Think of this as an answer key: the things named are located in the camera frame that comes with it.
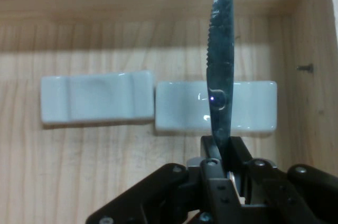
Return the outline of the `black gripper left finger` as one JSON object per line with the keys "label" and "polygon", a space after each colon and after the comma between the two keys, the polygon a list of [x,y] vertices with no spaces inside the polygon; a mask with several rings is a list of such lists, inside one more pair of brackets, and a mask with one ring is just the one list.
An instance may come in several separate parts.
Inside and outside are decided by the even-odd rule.
{"label": "black gripper left finger", "polygon": [[87,223],[183,223],[198,210],[192,223],[231,223],[241,217],[236,187],[228,178],[245,162],[240,137],[228,140],[226,156],[211,136],[201,138],[203,155],[187,166],[165,164],[91,214]]}

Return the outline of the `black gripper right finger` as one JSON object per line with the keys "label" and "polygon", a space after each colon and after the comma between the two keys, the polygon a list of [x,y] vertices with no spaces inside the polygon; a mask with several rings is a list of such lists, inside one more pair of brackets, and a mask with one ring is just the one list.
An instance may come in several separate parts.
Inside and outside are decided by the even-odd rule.
{"label": "black gripper right finger", "polygon": [[230,167],[246,204],[264,204],[284,223],[337,223],[337,177],[305,164],[282,172],[253,158],[240,137],[231,137]]}

